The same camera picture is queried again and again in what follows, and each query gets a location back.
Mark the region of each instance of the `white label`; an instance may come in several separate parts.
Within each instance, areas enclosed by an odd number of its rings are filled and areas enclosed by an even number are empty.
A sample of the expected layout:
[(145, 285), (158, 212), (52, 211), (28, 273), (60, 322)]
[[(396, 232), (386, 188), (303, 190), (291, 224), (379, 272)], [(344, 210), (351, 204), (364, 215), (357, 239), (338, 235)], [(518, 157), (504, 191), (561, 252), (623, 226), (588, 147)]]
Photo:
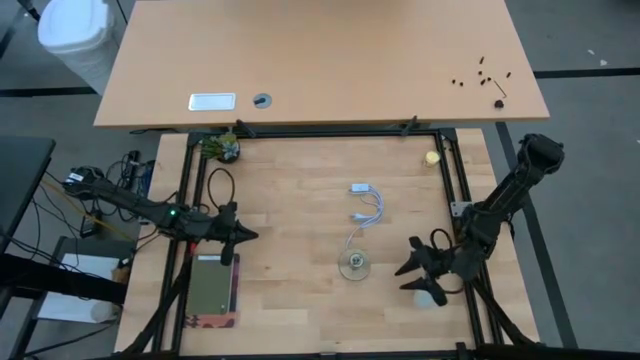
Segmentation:
[(82, 181), (84, 179), (84, 177), (76, 174), (76, 173), (71, 173), (69, 174), (69, 177), (67, 177), (67, 182), (73, 182), (71, 180), (75, 180), (75, 181)]
[(199, 255), (198, 260), (220, 261), (220, 255)]
[(230, 111), (236, 108), (236, 94), (191, 94), (190, 111)]

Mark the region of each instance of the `grey floor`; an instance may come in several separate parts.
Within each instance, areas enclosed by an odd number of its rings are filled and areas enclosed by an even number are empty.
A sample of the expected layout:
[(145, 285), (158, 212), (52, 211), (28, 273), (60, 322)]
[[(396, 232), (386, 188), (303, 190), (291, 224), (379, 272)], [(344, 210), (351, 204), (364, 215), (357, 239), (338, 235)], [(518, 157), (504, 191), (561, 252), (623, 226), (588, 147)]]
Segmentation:
[[(47, 1), (34, 2), (42, 10)], [(121, 3), (128, 15), (133, 0)], [(507, 5), (534, 70), (599, 68), (601, 60), (608, 67), (640, 66), (640, 1), (507, 0)], [(0, 35), (17, 11), (14, 1), (0, 3)], [(118, 16), (118, 37), (123, 31), (124, 23)], [(0, 59), (0, 89), (83, 85), (40, 48), (36, 24), (24, 18)], [(528, 132), (544, 133), (565, 143), (565, 164), (532, 191), (532, 198), (578, 343), (583, 348), (640, 352), (640, 278), (635, 268), (640, 254), (640, 78), (541, 80), (539, 85), (551, 121), (512, 124), (509, 130), (516, 147), (516, 140)], [(96, 95), (0, 98), (0, 134), (56, 139), (50, 171), (60, 177), (74, 165), (104, 168), (131, 149), (140, 150), (146, 159), (153, 158), (158, 134), (132, 136), (126, 131), (92, 127), (99, 102)], [(481, 127), (496, 175), (502, 178), (508, 168), (495, 127)], [(48, 206), (40, 191), (36, 200)], [(54, 201), (73, 214), (59, 198)], [(51, 251), (57, 237), (68, 235), (68, 230), (47, 214), (41, 217), (41, 248)], [(73, 223), (79, 222), (77, 216), (69, 217)], [(109, 221), (136, 235), (135, 225), (121, 224), (117, 218)], [(560, 345), (523, 219), (517, 217), (515, 225), (518, 258), (538, 330), (544, 342)], [(29, 208), (16, 237), (33, 243), (36, 234), (35, 214)], [(0, 359), (8, 355), (15, 337), (10, 329), (21, 323), (27, 306), (27, 301), (14, 300), (0, 322)], [(42, 322), (30, 348), (95, 328)], [(111, 329), (41, 358), (108, 355), (115, 334)]]

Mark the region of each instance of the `wooden table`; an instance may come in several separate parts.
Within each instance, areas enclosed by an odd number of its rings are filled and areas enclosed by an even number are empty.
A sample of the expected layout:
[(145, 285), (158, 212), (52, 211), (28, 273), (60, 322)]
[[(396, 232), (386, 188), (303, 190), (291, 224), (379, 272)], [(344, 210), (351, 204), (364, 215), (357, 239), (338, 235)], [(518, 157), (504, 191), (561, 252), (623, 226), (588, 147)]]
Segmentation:
[[(496, 186), (484, 137), (476, 129), (457, 132), (472, 196), (482, 200)], [(178, 188), (186, 141), (182, 134), (162, 137), (152, 199), (164, 199)], [(440, 169), (421, 163), (429, 150), (435, 150), (433, 137), (423, 136), (242, 141), (241, 159), (226, 167), (235, 177), (239, 219), (260, 238), (236, 247), (241, 255), (239, 321), (232, 329), (185, 329), (181, 354), (445, 350), (458, 341), (472, 347), (464, 294), (450, 295), (445, 307), (417, 309), (413, 292), (398, 286), (418, 272), (393, 276), (408, 258), (409, 236), (426, 239), (437, 227), (452, 232)], [(219, 165), (209, 163), (207, 173)], [(349, 215), (370, 212), (347, 193), (351, 183), (363, 182), (380, 190), (385, 215), (380, 224), (354, 238), (352, 246), (366, 251), (373, 266), (366, 279), (351, 282), (341, 277), (336, 261), (354, 228)], [(212, 189), (214, 199), (228, 199), (226, 177), (215, 176)], [(211, 205), (206, 195), (203, 201)], [(149, 231), (145, 228), (141, 235)], [(503, 228), (488, 262), (493, 291), (520, 329), (536, 339), (508, 234)], [(136, 255), (116, 350), (131, 343), (158, 303), (169, 245), (163, 240), (167, 239), (156, 240)], [(220, 244), (202, 242), (196, 252), (219, 251)], [(442, 284), (454, 289), (460, 282), (448, 275)], [(483, 305), (480, 312), (485, 314)], [(167, 317), (165, 348), (174, 318), (175, 306)], [(486, 318), (482, 322), (488, 336)]]
[[(194, 93), (234, 93), (235, 109), (189, 111)], [(255, 107), (260, 93), (272, 97), (270, 107)], [(393, 123), (414, 115), (549, 117), (504, 0), (137, 1), (95, 125)]]

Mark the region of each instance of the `small object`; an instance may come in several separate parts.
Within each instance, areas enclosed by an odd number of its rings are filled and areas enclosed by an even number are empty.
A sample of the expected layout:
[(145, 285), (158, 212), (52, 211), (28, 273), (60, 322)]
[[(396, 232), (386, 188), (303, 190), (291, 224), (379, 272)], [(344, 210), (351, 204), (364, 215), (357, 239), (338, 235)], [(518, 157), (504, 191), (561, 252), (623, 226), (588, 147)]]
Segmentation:
[(364, 251), (347, 249), (340, 254), (338, 269), (346, 279), (360, 281), (369, 275), (371, 262)]
[(189, 111), (231, 111), (235, 108), (235, 93), (191, 94), (189, 98)]
[(125, 169), (121, 175), (122, 183), (120, 187), (125, 190), (131, 190), (131, 186), (133, 186), (133, 180), (136, 176), (136, 170), (138, 170), (138, 161), (140, 160), (140, 151), (131, 150), (126, 156), (125, 161)]
[[(98, 209), (91, 210), (89, 215), (93, 216), (93, 218), (102, 220), (102, 211)], [(89, 236), (93, 236), (99, 233), (102, 230), (102, 226), (100, 224), (95, 223), (92, 219), (83, 216), (82, 223), (80, 224), (80, 238), (85, 239)]]
[(440, 162), (440, 154), (437, 151), (429, 151), (424, 156), (424, 164), (426, 167), (434, 167)]
[(256, 96), (253, 97), (253, 105), (255, 105), (255, 107), (257, 107), (258, 109), (266, 109), (269, 106), (271, 106), (271, 95), (269, 94), (258, 94)]
[(202, 140), (202, 156), (231, 164), (240, 157), (240, 143), (232, 132), (220, 136), (207, 136)]
[(351, 192), (364, 193), (369, 191), (369, 184), (351, 184)]

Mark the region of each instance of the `usb cable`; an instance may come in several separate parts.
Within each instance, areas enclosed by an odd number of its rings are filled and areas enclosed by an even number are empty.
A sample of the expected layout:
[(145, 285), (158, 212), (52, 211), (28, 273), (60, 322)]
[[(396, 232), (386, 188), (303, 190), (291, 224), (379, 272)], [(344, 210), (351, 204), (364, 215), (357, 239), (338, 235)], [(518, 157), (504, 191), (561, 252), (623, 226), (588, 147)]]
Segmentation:
[[(363, 215), (360, 213), (355, 213), (351, 215), (351, 218), (353, 219), (353, 221), (360, 223), (360, 225), (357, 228), (355, 228), (347, 238), (347, 241), (345, 244), (346, 249), (349, 248), (349, 245), (351, 244), (351, 239), (359, 229), (366, 229), (368, 227), (371, 227), (377, 224), (378, 222), (380, 222), (380, 219), (382, 219), (382, 214), (384, 213), (384, 201), (382, 200), (382, 195), (373, 186), (369, 184), (352, 184), (351, 190), (349, 190), (349, 193), (352, 195), (360, 195), (360, 200), (363, 203), (374, 206), (376, 208), (376, 214)], [(367, 201), (366, 199), (367, 195), (372, 196), (375, 201), (373, 202)]]

